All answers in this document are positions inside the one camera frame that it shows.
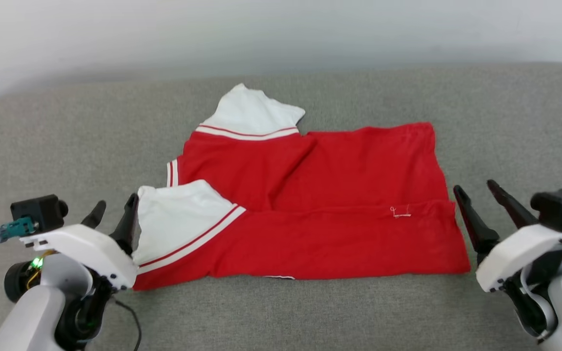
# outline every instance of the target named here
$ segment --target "robotic arm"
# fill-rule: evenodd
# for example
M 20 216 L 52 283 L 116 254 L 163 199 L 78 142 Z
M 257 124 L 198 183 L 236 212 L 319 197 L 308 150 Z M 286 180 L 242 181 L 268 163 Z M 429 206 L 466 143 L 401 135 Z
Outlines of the robotic arm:
M 20 236 L 45 253 L 6 274 L 6 295 L 16 305 L 0 327 L 0 351 L 83 350 L 98 335 L 107 302 L 136 281 L 130 255 L 137 207 L 132 194 L 115 231 L 105 235 L 95 230 L 104 201 L 81 224 L 65 227 L 67 207 L 55 195 L 11 205 L 14 222 L 0 227 L 0 242 Z
M 545 351 L 562 351 L 562 189 L 537 193 L 535 218 L 496 182 L 487 185 L 518 227 L 504 240 L 486 226 L 460 186 L 454 193 L 477 256 L 477 281 L 502 291 L 515 305 L 522 328 Z

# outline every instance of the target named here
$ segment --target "striped trim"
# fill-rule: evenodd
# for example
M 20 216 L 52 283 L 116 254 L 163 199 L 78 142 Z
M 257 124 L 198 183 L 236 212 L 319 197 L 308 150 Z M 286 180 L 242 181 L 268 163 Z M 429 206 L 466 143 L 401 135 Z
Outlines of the striped trim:
M 173 187 L 179 185 L 178 163 L 177 160 L 172 160 L 166 164 L 166 187 Z
M 180 248 L 176 249 L 172 253 L 169 253 L 165 256 L 141 264 L 140 268 L 138 268 L 138 274 L 153 271 L 154 269 L 164 267 L 166 265 L 177 262 L 181 258 L 184 258 L 186 255 L 192 253 L 194 250 L 203 246 L 205 243 L 207 243 L 209 240 L 215 237 L 218 233 L 220 233 L 225 228 L 227 228 L 229 224 L 231 224 L 234 220 L 236 220 L 237 217 L 240 217 L 240 215 L 245 211 L 246 209 L 244 207 L 234 205 L 231 211 L 229 211 L 225 215 L 225 217 L 219 220 L 218 223 L 214 224 L 214 226 L 212 226 L 210 229 L 205 231 L 203 234 L 194 238 L 194 240 L 190 241 L 188 244 L 181 246 Z
M 287 127 L 267 134 L 244 134 L 244 133 L 237 133 L 234 131 L 230 131 L 228 129 L 206 126 L 204 124 L 199 125 L 194 131 L 200 133 L 214 134 L 215 136 L 235 138 L 238 140 L 268 140 L 271 138 L 279 138 L 279 137 L 284 137 L 284 136 L 289 136 L 292 134 L 299 133 L 298 128 Z

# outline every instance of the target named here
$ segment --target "red fabric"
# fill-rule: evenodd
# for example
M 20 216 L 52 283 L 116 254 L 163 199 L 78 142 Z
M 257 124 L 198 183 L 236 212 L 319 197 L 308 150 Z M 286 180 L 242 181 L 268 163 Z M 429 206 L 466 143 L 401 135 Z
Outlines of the red fabric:
M 470 269 L 429 123 L 258 141 L 194 132 L 177 171 L 179 184 L 204 179 L 248 211 L 193 253 L 140 274 L 138 290 L 206 275 Z
M 416 220 L 394 218 L 379 206 L 247 211 L 194 253 L 138 275 L 134 289 L 207 275 L 329 279 L 469 271 L 454 205 L 432 201 L 409 211 Z

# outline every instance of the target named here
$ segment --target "cable connector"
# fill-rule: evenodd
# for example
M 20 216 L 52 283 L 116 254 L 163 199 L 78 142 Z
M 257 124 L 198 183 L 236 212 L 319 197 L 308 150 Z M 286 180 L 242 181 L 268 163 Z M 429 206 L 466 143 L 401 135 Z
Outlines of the cable connector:
M 29 217 L 22 217 L 0 226 L 0 244 L 9 238 L 24 237 L 36 231 L 36 225 Z

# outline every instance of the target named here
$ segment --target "white thread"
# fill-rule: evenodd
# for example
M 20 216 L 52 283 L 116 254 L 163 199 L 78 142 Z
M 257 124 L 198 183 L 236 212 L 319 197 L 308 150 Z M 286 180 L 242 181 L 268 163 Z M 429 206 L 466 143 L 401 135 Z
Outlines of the white thread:
M 394 218 L 399 217 L 411 217 L 411 213 L 409 213 L 409 205 L 406 206 L 406 213 L 405 214 L 396 214 L 396 207 L 390 207 L 390 211 L 392 211 Z

